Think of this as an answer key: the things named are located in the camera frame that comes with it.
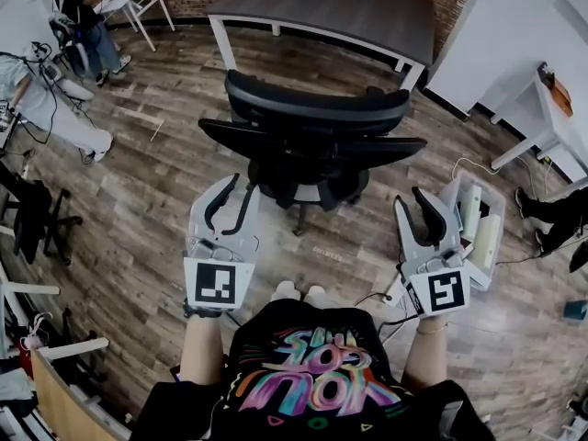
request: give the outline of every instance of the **black shirt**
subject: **black shirt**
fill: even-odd
[[[221,384],[156,384],[130,439],[209,429],[210,439],[494,439],[455,382],[412,395],[394,380],[367,312],[296,300],[270,302],[235,333]]]
[[[75,24],[80,25],[82,32],[87,32],[93,28],[99,21],[102,20],[100,16],[94,13],[91,6],[84,5],[84,0],[55,0],[55,5],[58,10],[64,13]]]

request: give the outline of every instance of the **black office chair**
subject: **black office chair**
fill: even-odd
[[[4,164],[0,162],[0,184],[12,193],[18,201],[9,201],[8,195],[0,201],[0,221],[4,220],[7,209],[16,209],[17,215],[14,222],[14,254],[22,251],[28,263],[32,264],[37,254],[39,242],[45,239],[43,253],[51,255],[49,248],[51,242],[55,243],[57,253],[63,263],[68,266],[71,260],[65,256],[66,241],[59,234],[61,227],[82,224],[82,218],[72,216],[59,219],[60,207],[63,198],[70,197],[69,191],[63,189],[57,203],[51,209],[51,193],[41,181],[30,183],[19,176],[13,175]]]
[[[251,160],[249,179],[284,209],[300,204],[300,235],[308,205],[355,204],[370,168],[414,155],[422,139],[383,137],[401,121],[409,92],[327,96],[267,84],[234,70],[225,88],[232,122],[201,119],[214,141]]]

